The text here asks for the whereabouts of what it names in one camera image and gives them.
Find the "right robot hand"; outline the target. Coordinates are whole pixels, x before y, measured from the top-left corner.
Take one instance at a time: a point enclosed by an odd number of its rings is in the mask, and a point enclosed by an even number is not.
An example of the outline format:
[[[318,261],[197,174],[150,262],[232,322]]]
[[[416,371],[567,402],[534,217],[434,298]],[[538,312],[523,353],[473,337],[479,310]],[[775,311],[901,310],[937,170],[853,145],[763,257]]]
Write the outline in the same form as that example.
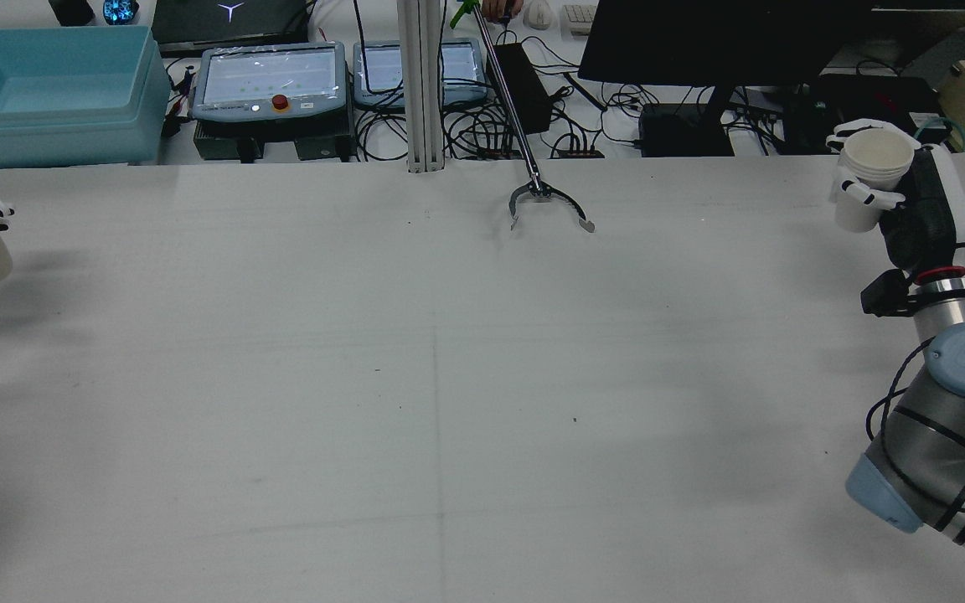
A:
[[[835,126],[826,145],[839,155],[828,191],[839,228],[879,229],[891,264],[911,276],[962,264],[965,191],[948,149],[869,118]]]

